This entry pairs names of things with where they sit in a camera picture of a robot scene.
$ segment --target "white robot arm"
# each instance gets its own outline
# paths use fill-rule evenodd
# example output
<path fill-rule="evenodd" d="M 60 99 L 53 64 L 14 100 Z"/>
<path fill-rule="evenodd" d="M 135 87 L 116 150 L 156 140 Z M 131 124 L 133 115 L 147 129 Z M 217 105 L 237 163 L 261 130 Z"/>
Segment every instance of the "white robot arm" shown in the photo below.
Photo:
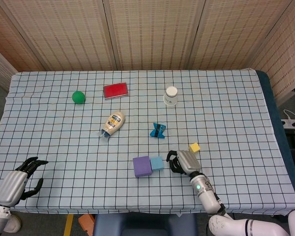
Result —
<path fill-rule="evenodd" d="M 38 157 L 27 159 L 20 167 L 11 171 L 0 186 L 0 235 L 11 216 L 10 208 L 17 205 L 20 200 L 37 194 L 43 184 L 43 178 L 40 178 L 34 190 L 25 192 L 29 177 L 37 167 L 48 163 L 37 159 Z"/>
<path fill-rule="evenodd" d="M 166 161 L 169 162 L 174 173 L 190 176 L 192 187 L 197 192 L 205 211 L 211 216 L 208 226 L 215 236 L 289 236 L 282 227 L 271 222 L 233 220 L 225 212 L 225 207 L 214 192 L 208 178 L 201 173 L 201 165 L 193 153 L 184 150 L 170 151 Z"/>

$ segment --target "blue wrapped candy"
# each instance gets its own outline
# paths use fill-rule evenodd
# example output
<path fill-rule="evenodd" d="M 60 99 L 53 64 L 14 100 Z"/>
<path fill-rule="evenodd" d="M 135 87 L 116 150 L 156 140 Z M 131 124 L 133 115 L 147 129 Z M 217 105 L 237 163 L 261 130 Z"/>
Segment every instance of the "blue wrapped candy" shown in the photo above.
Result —
<path fill-rule="evenodd" d="M 162 124 L 158 124 L 158 123 L 153 123 L 153 125 L 154 125 L 154 130 L 149 135 L 152 137 L 165 139 L 163 132 L 166 129 L 166 126 Z"/>

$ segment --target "purple block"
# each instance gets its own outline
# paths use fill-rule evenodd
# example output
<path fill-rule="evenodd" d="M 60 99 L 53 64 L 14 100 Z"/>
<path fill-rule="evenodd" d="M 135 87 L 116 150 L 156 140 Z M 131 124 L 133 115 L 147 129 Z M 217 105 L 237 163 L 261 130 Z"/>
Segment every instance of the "purple block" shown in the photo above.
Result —
<path fill-rule="evenodd" d="M 151 163 L 148 156 L 133 158 L 133 167 L 136 177 L 149 176 L 152 174 Z"/>

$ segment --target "light blue block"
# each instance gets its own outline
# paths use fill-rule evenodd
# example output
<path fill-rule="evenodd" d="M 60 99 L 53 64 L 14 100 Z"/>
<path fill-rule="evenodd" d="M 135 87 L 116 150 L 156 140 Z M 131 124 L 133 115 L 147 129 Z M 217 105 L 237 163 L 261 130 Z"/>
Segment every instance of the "light blue block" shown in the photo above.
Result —
<path fill-rule="evenodd" d="M 164 169 L 164 163 L 160 156 L 152 157 L 150 161 L 151 161 L 152 171 L 160 171 Z"/>

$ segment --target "green ball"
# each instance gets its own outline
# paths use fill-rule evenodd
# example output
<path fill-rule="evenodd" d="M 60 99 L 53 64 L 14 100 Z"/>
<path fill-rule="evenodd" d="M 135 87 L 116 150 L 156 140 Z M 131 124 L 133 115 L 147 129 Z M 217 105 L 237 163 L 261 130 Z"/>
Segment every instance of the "green ball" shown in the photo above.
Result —
<path fill-rule="evenodd" d="M 77 104 L 82 104 L 85 102 L 85 95 L 81 91 L 75 91 L 72 94 L 72 100 Z"/>

